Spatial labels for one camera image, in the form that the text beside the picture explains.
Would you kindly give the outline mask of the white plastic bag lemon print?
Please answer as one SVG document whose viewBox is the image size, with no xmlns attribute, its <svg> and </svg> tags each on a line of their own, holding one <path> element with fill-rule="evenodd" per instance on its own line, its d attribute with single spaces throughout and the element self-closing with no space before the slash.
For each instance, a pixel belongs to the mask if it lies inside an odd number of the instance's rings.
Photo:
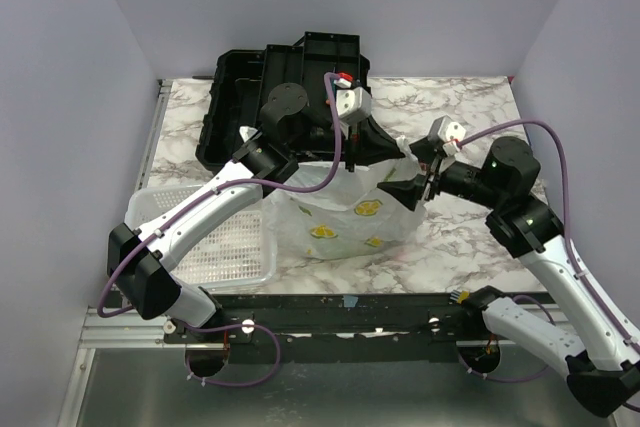
<svg viewBox="0 0 640 427">
<path fill-rule="evenodd" d="M 333 260 L 372 255 L 412 237 L 425 217 L 423 201 L 411 210 L 380 190 L 384 181 L 411 180 L 421 172 L 408 139 L 392 140 L 399 159 L 353 172 L 341 167 L 314 193 L 277 190 L 262 201 L 263 219 L 278 247 L 296 256 Z"/>
</svg>

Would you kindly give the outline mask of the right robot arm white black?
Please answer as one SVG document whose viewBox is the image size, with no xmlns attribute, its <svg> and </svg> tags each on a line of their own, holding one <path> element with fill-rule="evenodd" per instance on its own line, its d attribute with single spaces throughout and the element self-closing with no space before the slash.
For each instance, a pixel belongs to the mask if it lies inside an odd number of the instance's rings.
<svg viewBox="0 0 640 427">
<path fill-rule="evenodd" d="M 564 378 L 583 408 L 606 418 L 639 392 L 639 329 L 579 259 L 568 220 L 532 193 L 539 172 L 530 146 L 504 136 L 479 168 L 454 162 L 378 187 L 409 209 L 440 193 L 489 208 L 492 237 L 546 288 L 575 331 L 527 313 L 493 287 L 462 300 L 462 331 L 474 339 L 491 332 L 526 349 Z"/>
</svg>

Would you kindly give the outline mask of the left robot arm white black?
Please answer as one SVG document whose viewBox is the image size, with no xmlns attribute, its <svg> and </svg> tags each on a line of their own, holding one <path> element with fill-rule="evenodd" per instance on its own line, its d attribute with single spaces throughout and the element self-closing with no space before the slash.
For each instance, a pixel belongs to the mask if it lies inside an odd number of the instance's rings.
<svg viewBox="0 0 640 427">
<path fill-rule="evenodd" d="M 203 289 L 182 283 L 171 271 L 228 218 L 263 199 L 265 189 L 311 194 L 327 187 L 338 171 L 341 146 L 337 138 L 333 163 L 316 185 L 298 187 L 249 177 L 244 164 L 230 161 L 217 178 L 143 225 L 141 231 L 126 224 L 114 228 L 109 236 L 109 279 L 98 314 L 110 318 L 135 310 L 146 320 L 164 315 L 187 323 L 197 340 L 214 340 L 222 327 L 214 300 Z"/>
</svg>

